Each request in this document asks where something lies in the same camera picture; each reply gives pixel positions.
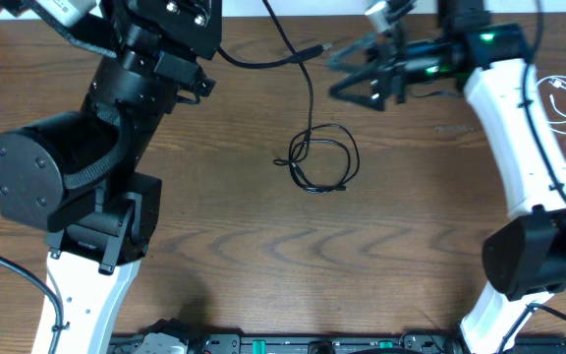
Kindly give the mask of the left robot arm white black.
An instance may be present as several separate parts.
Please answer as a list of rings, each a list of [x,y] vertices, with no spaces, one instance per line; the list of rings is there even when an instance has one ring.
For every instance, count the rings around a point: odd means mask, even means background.
[[[80,109],[0,134],[0,212],[42,230],[47,275],[36,353],[103,353],[159,218],[162,183],[137,167],[161,119],[214,86],[222,4],[5,1],[100,62]]]

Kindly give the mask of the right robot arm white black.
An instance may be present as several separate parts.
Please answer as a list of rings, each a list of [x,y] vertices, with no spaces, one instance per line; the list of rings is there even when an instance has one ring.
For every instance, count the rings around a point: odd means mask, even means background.
[[[410,1],[369,1],[373,34],[329,59],[344,74],[333,98],[377,111],[406,99],[410,85],[454,79],[486,134],[503,183],[509,221],[482,247],[486,285],[448,339],[448,353],[507,353],[536,310],[566,289],[566,159],[537,89],[536,42],[516,24],[495,24],[481,1],[442,1],[438,38],[411,41]]]

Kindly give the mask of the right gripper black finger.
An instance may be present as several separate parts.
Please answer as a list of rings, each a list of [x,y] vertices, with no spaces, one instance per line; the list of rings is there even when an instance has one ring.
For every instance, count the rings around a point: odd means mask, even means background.
[[[384,111],[392,93],[393,68],[366,64],[329,89],[332,98],[375,111]]]
[[[326,61],[326,66],[334,72],[357,72],[365,64],[377,57],[379,36],[368,33],[349,46],[334,52]]]

